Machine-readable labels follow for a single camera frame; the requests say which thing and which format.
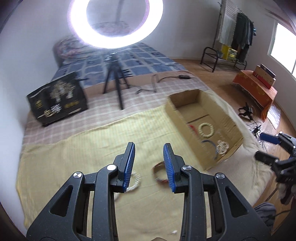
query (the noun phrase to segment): window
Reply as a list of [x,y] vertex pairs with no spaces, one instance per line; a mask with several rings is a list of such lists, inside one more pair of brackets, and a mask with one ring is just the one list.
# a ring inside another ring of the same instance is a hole
[[296,36],[279,23],[270,55],[296,77]]

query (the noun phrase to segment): window frame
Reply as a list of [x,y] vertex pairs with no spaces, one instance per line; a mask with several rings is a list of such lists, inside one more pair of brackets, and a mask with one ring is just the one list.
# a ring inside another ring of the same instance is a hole
[[269,52],[268,52],[268,55],[270,57],[272,57],[272,59],[274,59],[277,63],[279,63],[281,66],[283,66],[294,78],[296,78],[296,76],[294,76],[293,74],[296,73],[296,61],[294,63],[294,67],[293,67],[293,70],[292,72],[290,72],[282,63],[280,63],[276,58],[274,58],[271,53],[272,53],[272,50],[274,48],[274,43],[275,43],[275,40],[276,40],[276,31],[277,31],[277,27],[278,25],[282,25],[283,27],[285,27],[287,30],[289,30],[285,24],[279,22],[279,21],[275,21],[275,27],[274,27],[274,32],[272,33],[272,40],[271,40],[271,44],[270,44],[270,48],[269,48]]

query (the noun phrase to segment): tripod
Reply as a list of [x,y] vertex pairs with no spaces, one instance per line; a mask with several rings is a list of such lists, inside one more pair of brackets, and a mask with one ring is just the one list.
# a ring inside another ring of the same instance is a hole
[[108,81],[111,75],[111,72],[113,72],[114,77],[115,77],[115,85],[116,85],[116,89],[117,89],[117,93],[118,93],[118,98],[119,98],[119,103],[120,103],[120,108],[123,110],[123,102],[122,102],[122,97],[121,97],[121,89],[120,89],[120,79],[123,78],[124,83],[126,84],[127,88],[130,88],[130,85],[128,84],[126,78],[124,77],[124,73],[118,63],[118,59],[116,57],[116,53],[111,53],[111,63],[108,67],[108,75],[107,78],[105,80],[105,87],[104,87],[104,92],[103,94],[106,93],[107,90],[107,85],[108,85]]

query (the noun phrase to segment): orange tablecloth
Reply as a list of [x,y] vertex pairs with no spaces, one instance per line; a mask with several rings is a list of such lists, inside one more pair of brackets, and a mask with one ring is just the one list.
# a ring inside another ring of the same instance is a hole
[[251,70],[240,71],[233,80],[233,84],[239,84],[258,102],[262,107],[261,119],[267,118],[267,112],[271,107],[277,91],[274,87],[268,89],[260,80],[258,80]]

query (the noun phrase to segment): silver bolt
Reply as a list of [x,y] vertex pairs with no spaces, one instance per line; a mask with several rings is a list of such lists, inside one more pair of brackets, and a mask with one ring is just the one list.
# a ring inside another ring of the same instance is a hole
[[182,169],[183,169],[184,171],[190,171],[190,170],[192,169],[192,167],[189,166],[189,165],[184,165],[184,166],[182,166]]
[[224,179],[225,175],[223,173],[217,173],[216,177],[219,178],[219,179]]
[[111,165],[108,165],[108,166],[107,166],[107,170],[108,170],[108,171],[114,171],[116,168],[117,168],[117,166],[114,165],[114,164],[111,164]]
[[74,178],[80,178],[82,176],[82,173],[81,172],[75,172],[74,174],[73,174],[73,177]]

